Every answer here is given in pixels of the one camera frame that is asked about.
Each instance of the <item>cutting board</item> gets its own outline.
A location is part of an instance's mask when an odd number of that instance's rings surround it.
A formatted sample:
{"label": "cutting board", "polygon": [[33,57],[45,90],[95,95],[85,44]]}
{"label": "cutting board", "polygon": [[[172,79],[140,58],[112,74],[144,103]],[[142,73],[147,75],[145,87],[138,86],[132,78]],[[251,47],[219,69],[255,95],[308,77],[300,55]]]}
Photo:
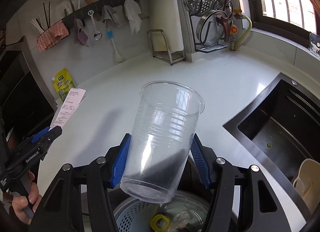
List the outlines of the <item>cutting board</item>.
{"label": "cutting board", "polygon": [[[149,0],[151,29],[162,29],[171,51],[183,50],[182,31],[177,0]],[[152,33],[155,51],[166,51],[161,33]]]}

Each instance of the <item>window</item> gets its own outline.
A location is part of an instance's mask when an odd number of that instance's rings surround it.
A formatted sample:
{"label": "window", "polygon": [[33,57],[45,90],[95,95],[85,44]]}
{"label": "window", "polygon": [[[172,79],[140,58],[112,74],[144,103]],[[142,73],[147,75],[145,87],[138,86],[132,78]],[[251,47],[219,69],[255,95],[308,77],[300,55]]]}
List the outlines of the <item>window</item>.
{"label": "window", "polygon": [[319,18],[310,0],[249,0],[249,5],[252,24],[256,28],[284,36],[305,47],[309,46],[309,31],[317,33]]}

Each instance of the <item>window frame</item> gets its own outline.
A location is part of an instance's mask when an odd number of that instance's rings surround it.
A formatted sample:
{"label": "window frame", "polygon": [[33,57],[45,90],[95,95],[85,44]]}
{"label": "window frame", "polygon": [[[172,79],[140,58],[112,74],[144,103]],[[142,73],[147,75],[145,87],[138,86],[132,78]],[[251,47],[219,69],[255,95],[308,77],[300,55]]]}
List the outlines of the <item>window frame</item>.
{"label": "window frame", "polygon": [[[299,2],[300,2],[301,14],[303,16],[301,0],[299,0]],[[298,44],[301,44],[304,47],[310,46],[309,31],[283,20],[263,16],[261,0],[249,0],[249,7],[250,7],[251,20],[252,20],[252,27],[277,34],[284,38],[290,39]],[[314,14],[316,18],[316,29],[317,29],[317,33],[319,34],[320,18],[316,13],[316,11],[314,12]]]}

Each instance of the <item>paper receipt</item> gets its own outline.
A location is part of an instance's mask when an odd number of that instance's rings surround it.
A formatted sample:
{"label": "paper receipt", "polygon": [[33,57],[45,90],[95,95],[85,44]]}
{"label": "paper receipt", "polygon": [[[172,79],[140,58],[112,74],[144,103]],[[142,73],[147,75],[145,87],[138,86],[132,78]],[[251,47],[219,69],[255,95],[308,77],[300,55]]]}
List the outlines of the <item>paper receipt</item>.
{"label": "paper receipt", "polygon": [[63,127],[66,122],[69,120],[71,115],[76,111],[78,108],[81,99],[83,98],[85,90],[80,88],[71,88],[61,109],[58,114],[57,119],[54,123],[50,126],[51,128],[55,126]]}

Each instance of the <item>clear plastic cup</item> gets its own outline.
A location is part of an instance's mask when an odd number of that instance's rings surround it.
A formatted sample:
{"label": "clear plastic cup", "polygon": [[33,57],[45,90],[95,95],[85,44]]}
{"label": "clear plastic cup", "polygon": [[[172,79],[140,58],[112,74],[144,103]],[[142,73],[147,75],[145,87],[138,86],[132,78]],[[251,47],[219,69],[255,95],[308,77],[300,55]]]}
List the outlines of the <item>clear plastic cup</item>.
{"label": "clear plastic cup", "polygon": [[204,101],[193,89],[156,81],[140,90],[140,106],[120,188],[150,203],[175,195]]}

